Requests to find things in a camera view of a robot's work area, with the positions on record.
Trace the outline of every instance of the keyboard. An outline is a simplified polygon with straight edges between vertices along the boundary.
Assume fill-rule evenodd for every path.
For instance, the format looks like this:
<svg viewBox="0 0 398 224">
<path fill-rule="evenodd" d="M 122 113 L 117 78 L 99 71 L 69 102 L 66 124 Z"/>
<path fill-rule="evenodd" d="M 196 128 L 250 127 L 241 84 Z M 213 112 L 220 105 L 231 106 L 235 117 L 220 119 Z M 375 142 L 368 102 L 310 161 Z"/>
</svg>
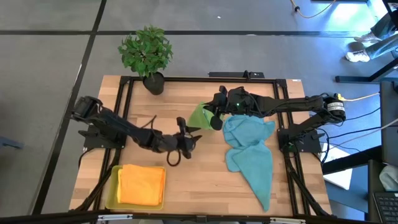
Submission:
<svg viewBox="0 0 398 224">
<path fill-rule="evenodd" d="M 398 192 L 375 192 L 373 197 L 382 223 L 398 224 Z"/>
</svg>

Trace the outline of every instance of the black floor stripe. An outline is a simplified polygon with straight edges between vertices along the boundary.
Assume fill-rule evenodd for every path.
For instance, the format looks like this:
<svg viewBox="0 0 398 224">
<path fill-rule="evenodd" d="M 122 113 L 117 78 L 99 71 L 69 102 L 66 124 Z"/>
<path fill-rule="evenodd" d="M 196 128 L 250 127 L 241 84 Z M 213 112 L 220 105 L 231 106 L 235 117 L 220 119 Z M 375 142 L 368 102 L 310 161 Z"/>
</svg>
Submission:
<svg viewBox="0 0 398 224">
<path fill-rule="evenodd" d="M 52 177 L 55 172 L 58 158 L 61 153 L 61 148 L 62 148 L 63 142 L 65 140 L 65 135 L 67 133 L 67 129 L 69 126 L 69 122 L 70 122 L 69 117 L 71 116 L 71 110 L 73 109 L 73 107 L 75 105 L 75 101 L 77 99 L 81 83 L 83 81 L 83 77 L 84 77 L 84 74 L 86 71 L 88 59 L 90 57 L 91 50 L 93 49 L 94 40 L 96 37 L 95 32 L 98 30 L 98 26 L 100 25 L 101 18 L 102 18 L 104 9 L 105 9 L 105 5 L 106 5 L 106 0 L 102 0 L 101 5 L 99 6 L 99 9 L 98 9 L 98 13 L 97 13 L 97 16 L 95 19 L 94 26 L 93 26 L 93 30 L 92 30 L 93 34 L 91 34 L 90 38 L 88 39 L 86 50 L 85 50 L 85 53 L 81 60 L 81 66 L 80 66 L 79 72 L 77 74 L 75 84 L 72 88 L 72 92 L 70 94 L 70 97 L 69 97 L 69 100 L 67 103 L 67 107 L 64 111 L 63 119 L 61 121 L 60 126 L 58 127 L 57 135 L 56 135 L 56 138 L 54 139 L 53 147 L 51 148 L 49 158 L 47 159 L 47 163 L 45 166 L 45 174 L 40 179 L 39 186 L 37 187 L 38 191 L 36 192 L 37 193 L 35 195 L 36 197 L 34 197 L 35 201 L 32 203 L 32 204 L 34 204 L 32 206 L 32 214 L 33 215 L 38 215 L 42 212 L 42 209 L 43 209 L 43 206 L 45 203 L 45 198 L 49 191 Z"/>
<path fill-rule="evenodd" d="M 135 30 L 0 30 L 0 35 L 128 35 Z M 166 30 L 165 35 L 282 35 L 304 37 L 357 37 L 360 31 Z"/>
</svg>

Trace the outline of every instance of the green plant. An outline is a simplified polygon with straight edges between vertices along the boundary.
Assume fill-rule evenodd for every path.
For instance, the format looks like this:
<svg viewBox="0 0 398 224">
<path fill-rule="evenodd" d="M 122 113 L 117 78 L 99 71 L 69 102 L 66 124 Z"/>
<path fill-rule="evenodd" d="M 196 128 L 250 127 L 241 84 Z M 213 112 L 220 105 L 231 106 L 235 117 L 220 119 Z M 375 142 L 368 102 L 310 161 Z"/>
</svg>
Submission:
<svg viewBox="0 0 398 224">
<path fill-rule="evenodd" d="M 173 58 L 172 45 L 164 37 L 164 30 L 153 26 L 137 30 L 134 40 L 128 35 L 118 47 L 125 68 L 131 67 L 140 77 L 149 77 L 166 68 Z"/>
</svg>

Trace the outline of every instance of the person's leg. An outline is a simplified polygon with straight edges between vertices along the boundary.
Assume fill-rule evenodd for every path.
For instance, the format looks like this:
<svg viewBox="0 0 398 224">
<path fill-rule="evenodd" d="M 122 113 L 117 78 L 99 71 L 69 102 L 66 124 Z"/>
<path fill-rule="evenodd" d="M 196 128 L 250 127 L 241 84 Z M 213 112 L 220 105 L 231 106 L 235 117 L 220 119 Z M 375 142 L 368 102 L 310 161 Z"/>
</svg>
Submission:
<svg viewBox="0 0 398 224">
<path fill-rule="evenodd" d="M 384 15 L 372 28 L 371 31 L 372 33 L 380 38 L 380 39 L 386 39 L 390 37 L 391 35 L 394 34 L 394 32 L 397 30 L 396 25 L 393 23 L 391 20 L 390 15 L 387 13 Z"/>
<path fill-rule="evenodd" d="M 395 50 L 398 47 L 398 34 L 392 35 L 389 38 L 382 40 L 376 44 L 370 45 L 365 48 L 365 52 L 374 59 L 382 54 Z"/>
</svg>

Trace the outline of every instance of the yellow tray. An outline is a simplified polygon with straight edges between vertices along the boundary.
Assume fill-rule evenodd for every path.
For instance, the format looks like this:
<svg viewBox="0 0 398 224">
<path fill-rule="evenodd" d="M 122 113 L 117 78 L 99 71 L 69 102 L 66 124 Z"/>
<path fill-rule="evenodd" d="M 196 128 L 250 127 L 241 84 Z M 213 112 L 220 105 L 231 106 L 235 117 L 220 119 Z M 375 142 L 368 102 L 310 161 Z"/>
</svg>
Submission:
<svg viewBox="0 0 398 224">
<path fill-rule="evenodd" d="M 122 166 L 114 166 L 112 168 L 110 181 L 110 188 L 108 192 L 108 198 L 106 199 L 105 207 L 108 209 L 126 209 L 126 210 L 161 210 L 163 208 L 164 202 L 164 189 L 165 189 L 165 181 L 166 181 L 166 170 L 164 169 L 164 183 L 163 183 L 163 200 L 162 203 L 158 205 L 134 205 L 129 203 L 118 203 L 117 193 L 118 193 L 118 171 L 122 169 Z"/>
</svg>

